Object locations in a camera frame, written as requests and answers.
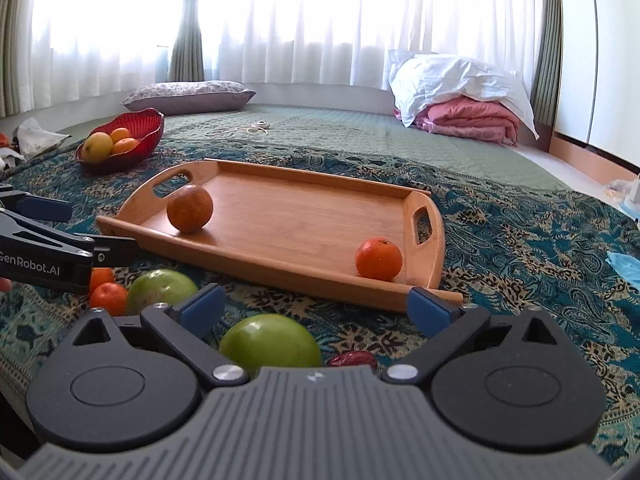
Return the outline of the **green curtain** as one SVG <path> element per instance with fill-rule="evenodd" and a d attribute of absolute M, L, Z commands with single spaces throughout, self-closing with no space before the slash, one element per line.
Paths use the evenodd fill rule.
<path fill-rule="evenodd" d="M 203 44 L 198 0 L 183 0 L 182 18 L 169 63 L 169 81 L 204 80 Z"/>
<path fill-rule="evenodd" d="M 558 110 L 562 64 L 562 0 L 542 0 L 540 50 L 532 107 L 539 125 L 553 128 Z"/>

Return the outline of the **floral grey pillow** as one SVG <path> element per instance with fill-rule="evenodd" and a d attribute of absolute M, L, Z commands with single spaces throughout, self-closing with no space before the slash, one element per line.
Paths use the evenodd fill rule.
<path fill-rule="evenodd" d="M 130 112 L 153 107 L 165 116 L 240 110 L 255 91 L 228 80 L 173 81 L 146 84 L 122 101 Z"/>

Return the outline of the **wooden serving tray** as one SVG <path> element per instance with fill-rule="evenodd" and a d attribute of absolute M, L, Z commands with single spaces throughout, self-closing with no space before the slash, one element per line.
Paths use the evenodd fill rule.
<path fill-rule="evenodd" d="M 169 200 L 154 192 L 180 174 L 214 202 L 212 218 L 192 234 L 170 224 Z M 463 301 L 439 287 L 446 243 L 438 208 L 430 194 L 405 186 L 203 159 L 147 180 L 116 216 L 99 216 L 96 225 L 134 238 L 148 252 L 308 296 L 398 312 L 413 287 Z M 399 247 L 402 268 L 393 281 L 357 273 L 356 250 L 371 237 Z"/>

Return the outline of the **brown orange round fruit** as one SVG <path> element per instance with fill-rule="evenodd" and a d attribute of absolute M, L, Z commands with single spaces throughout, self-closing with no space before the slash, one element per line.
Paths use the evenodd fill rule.
<path fill-rule="evenodd" d="M 189 184 L 170 196 L 166 214 L 171 225 L 181 233 L 193 233 L 209 222 L 214 213 L 213 199 L 199 185 Z"/>

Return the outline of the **yellow mango in bowl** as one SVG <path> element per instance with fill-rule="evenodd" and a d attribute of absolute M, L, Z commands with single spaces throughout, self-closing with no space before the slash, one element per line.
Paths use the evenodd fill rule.
<path fill-rule="evenodd" d="M 96 132 L 82 144 L 80 158 L 83 162 L 96 165 L 111 156 L 113 140 L 108 133 Z"/>

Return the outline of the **white charger power strip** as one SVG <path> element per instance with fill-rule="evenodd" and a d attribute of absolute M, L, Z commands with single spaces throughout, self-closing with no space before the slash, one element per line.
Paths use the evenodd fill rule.
<path fill-rule="evenodd" d="M 639 222 L 639 176 L 635 176 L 634 180 L 629 181 L 616 179 L 608 182 L 603 188 L 606 196 L 613 201 L 617 209 L 634 222 Z"/>

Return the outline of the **white tissue paper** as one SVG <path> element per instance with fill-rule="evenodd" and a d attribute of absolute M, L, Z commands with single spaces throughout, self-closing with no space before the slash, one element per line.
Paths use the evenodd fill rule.
<path fill-rule="evenodd" d="M 16 133 L 1 133 L 0 167 L 13 169 L 20 162 L 59 148 L 70 136 L 44 130 L 35 118 L 28 118 L 16 129 Z"/>

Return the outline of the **white sheer curtain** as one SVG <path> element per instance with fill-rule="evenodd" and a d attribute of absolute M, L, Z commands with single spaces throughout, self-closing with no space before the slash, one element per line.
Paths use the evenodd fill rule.
<path fill-rule="evenodd" d="M 198 0 L 204 79 L 386 89 L 390 51 L 497 65 L 530 87 L 542 0 Z M 1 0 L 1 113 L 168 80 L 183 0 Z"/>

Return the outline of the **red glass fruit bowl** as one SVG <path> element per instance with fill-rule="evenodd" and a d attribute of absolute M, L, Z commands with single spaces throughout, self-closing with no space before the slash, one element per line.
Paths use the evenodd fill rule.
<path fill-rule="evenodd" d="M 153 153 L 164 125 L 164 115 L 153 107 L 121 114 L 94 128 L 76 148 L 75 158 L 90 174 L 129 170 Z"/>

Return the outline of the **rear orange in bowl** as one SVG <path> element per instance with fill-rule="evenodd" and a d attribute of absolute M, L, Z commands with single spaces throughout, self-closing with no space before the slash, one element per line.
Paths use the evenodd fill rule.
<path fill-rule="evenodd" d="M 121 140 L 125 140 L 125 139 L 131 138 L 131 133 L 130 133 L 128 128 L 120 127 L 120 128 L 114 129 L 110 133 L 110 137 L 111 137 L 113 143 L 117 143 L 117 142 L 119 142 Z"/>

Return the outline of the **plain green apple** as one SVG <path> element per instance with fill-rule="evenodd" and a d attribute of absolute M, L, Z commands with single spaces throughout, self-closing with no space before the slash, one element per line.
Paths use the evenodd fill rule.
<path fill-rule="evenodd" d="M 320 367 L 321 351 L 306 328 L 280 314 L 258 314 L 244 318 L 227 330 L 218 351 L 250 377 L 265 366 Z"/>

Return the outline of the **left green curtain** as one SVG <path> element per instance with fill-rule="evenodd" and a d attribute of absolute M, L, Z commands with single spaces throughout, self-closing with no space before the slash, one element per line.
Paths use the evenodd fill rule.
<path fill-rule="evenodd" d="M 182 18 L 169 63 L 169 81 L 204 80 L 203 44 L 198 0 L 183 0 Z"/>

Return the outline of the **small orange tangerine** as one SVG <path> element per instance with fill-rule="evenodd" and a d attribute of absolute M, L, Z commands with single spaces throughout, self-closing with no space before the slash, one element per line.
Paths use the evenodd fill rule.
<path fill-rule="evenodd" d="M 89 283 L 89 295 L 105 283 L 114 283 L 115 275 L 111 268 L 93 268 Z"/>
<path fill-rule="evenodd" d="M 126 314 L 128 290 L 116 283 L 103 283 L 91 294 L 89 307 L 107 310 L 111 316 Z"/>

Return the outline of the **front orange in bowl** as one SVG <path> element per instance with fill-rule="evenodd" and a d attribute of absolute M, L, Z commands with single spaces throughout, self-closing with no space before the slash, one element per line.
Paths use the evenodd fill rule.
<path fill-rule="evenodd" d="M 138 144 L 139 144 L 139 140 L 135 138 L 121 140 L 113 144 L 111 154 L 119 155 L 119 154 L 127 153 L 133 150 L 134 148 L 136 148 Z"/>

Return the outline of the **green apple with red blush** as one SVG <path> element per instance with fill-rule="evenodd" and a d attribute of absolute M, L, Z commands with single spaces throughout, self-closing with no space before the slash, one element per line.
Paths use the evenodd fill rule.
<path fill-rule="evenodd" d="M 174 306 L 197 292 L 198 285 L 180 272 L 168 269 L 145 272 L 128 289 L 126 315 L 138 315 L 158 302 Z"/>

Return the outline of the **large orange tangerine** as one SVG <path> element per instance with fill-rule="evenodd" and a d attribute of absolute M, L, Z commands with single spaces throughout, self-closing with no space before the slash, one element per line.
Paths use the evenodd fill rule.
<path fill-rule="evenodd" d="M 401 251 L 387 238 L 369 238 L 358 247 L 355 266 L 363 278 L 393 281 L 402 268 Z"/>

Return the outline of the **teal paisley blanket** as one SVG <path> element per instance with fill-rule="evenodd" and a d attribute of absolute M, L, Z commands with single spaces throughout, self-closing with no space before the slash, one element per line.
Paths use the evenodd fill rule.
<path fill-rule="evenodd" d="M 84 174 L 70 148 L 1 177 L 18 190 L 68 200 L 72 222 L 63 230 L 96 232 L 98 214 L 114 214 L 154 174 L 182 162 L 219 158 L 367 179 L 432 193 L 446 232 L 440 286 L 462 292 L 492 313 L 547 309 L 601 379 L 608 407 L 593 448 L 614 468 L 639 454 L 639 291 L 606 261 L 608 252 L 639 259 L 639 230 L 607 204 L 562 184 L 516 184 L 525 163 L 504 162 L 472 177 L 472 170 L 440 169 L 410 155 L 364 154 L 364 148 L 329 150 L 286 146 L 284 141 L 165 138 L 146 162 L 128 174 Z M 116 281 L 129 286 L 143 272 L 174 269 L 198 287 L 218 282 L 228 306 L 209 341 L 216 344 L 235 322 L 258 313 L 295 318 L 317 339 L 323 361 L 366 350 L 390 365 L 423 340 L 405 315 L 309 298 L 251 285 L 216 273 L 141 254 Z M 1 393 L 24 412 L 26 387 L 88 307 L 84 296 L 14 285 L 1 294 Z"/>

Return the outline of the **right red jujube date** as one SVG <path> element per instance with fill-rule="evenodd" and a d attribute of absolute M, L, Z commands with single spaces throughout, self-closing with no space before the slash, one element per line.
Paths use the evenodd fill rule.
<path fill-rule="evenodd" d="M 326 365 L 329 367 L 367 365 L 371 367 L 372 370 L 376 370 L 378 368 L 378 360 L 375 359 L 375 356 L 369 351 L 346 351 L 329 359 Z"/>

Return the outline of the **light blue cloth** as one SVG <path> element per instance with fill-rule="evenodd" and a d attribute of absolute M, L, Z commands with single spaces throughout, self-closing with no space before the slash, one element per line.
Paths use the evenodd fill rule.
<path fill-rule="evenodd" d="M 633 256 L 608 252 L 606 262 L 612 266 L 616 273 L 627 283 L 640 289 L 640 260 Z"/>

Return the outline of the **white duvet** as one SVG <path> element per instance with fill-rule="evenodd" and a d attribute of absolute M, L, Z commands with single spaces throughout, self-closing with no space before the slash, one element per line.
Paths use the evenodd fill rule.
<path fill-rule="evenodd" d="M 497 102 L 512 112 L 530 132 L 535 132 L 534 112 L 524 84 L 496 66 L 444 54 L 416 54 L 400 61 L 390 72 L 394 114 L 409 128 L 427 107 L 458 96 L 480 102 Z"/>

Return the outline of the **white wardrobe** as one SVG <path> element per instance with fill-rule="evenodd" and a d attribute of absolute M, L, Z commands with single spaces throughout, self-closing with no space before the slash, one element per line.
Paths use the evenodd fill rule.
<path fill-rule="evenodd" d="M 555 131 L 639 163 L 640 0 L 561 0 Z"/>

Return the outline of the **green quilted mattress cover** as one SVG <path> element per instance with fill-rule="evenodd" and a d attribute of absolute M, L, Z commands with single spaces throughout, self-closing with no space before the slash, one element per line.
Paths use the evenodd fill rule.
<path fill-rule="evenodd" d="M 250 105 L 167 118 L 146 169 L 204 157 L 311 169 L 421 188 L 565 193 L 566 184 L 505 146 L 405 128 L 344 110 Z"/>

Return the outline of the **right green curtain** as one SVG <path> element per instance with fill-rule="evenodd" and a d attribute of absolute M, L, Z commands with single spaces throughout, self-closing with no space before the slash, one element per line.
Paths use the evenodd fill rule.
<path fill-rule="evenodd" d="M 542 0 L 540 50 L 532 107 L 539 125 L 553 128 L 558 110 L 562 64 L 562 0 Z"/>

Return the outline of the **pink folded blanket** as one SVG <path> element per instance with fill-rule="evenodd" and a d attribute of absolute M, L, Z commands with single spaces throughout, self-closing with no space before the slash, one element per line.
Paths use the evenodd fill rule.
<path fill-rule="evenodd" d="M 441 136 L 516 145 L 521 122 L 500 103 L 458 96 L 422 110 L 411 125 Z"/>

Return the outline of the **orange in bowl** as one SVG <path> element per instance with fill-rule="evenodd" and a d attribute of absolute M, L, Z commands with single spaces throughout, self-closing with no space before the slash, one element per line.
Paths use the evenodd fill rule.
<path fill-rule="evenodd" d="M 134 148 L 136 148 L 138 144 L 139 144 L 139 140 L 135 138 L 121 140 L 113 144 L 111 154 L 119 155 L 119 154 L 127 153 L 133 150 Z"/>
<path fill-rule="evenodd" d="M 113 143 L 117 143 L 117 142 L 119 142 L 121 140 L 125 140 L 125 139 L 131 138 L 131 133 L 130 133 L 128 128 L 120 127 L 120 128 L 114 129 L 110 133 L 110 137 L 111 137 Z"/>

